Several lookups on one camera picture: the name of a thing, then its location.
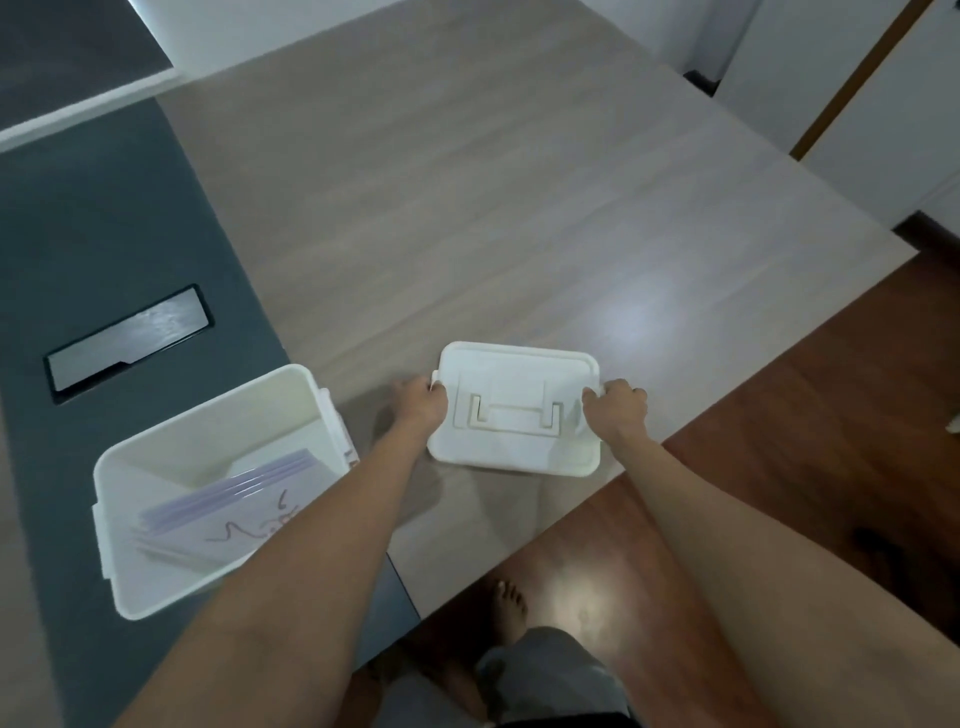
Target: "white storage box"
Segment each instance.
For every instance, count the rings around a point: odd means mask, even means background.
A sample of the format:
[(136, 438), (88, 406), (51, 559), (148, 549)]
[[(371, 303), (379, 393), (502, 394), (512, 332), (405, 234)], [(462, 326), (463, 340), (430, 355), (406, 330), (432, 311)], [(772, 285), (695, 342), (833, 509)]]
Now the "white storage box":
[(93, 522), (117, 612), (143, 619), (250, 557), (204, 570), (150, 554), (132, 542), (142, 510), (300, 449), (338, 475), (357, 458), (329, 392), (289, 364), (104, 452), (93, 469)]
[(438, 460), (580, 477), (600, 465), (581, 404), (584, 387), (600, 391), (588, 353), (455, 341), (433, 378), (449, 399), (427, 443)]

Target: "foot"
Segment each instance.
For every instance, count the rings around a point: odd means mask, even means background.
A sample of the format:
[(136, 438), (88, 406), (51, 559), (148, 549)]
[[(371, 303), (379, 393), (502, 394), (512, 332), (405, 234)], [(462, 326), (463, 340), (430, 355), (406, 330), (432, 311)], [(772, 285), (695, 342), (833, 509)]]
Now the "foot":
[(493, 639), (510, 646), (527, 631), (527, 601), (509, 581), (498, 581), (493, 589)]

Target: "wooden floor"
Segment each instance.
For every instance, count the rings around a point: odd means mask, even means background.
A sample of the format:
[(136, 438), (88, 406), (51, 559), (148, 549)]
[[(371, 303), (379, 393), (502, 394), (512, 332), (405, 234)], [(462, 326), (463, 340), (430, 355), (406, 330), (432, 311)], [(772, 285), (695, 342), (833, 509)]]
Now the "wooden floor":
[[(960, 641), (960, 272), (922, 253), (667, 441), (698, 473), (778, 518)], [(495, 570), (534, 623), (570, 631), (652, 725), (770, 726), (716, 622), (623, 477)], [(414, 634), (475, 659), (477, 583)], [(375, 712), (354, 681), (344, 723)]]

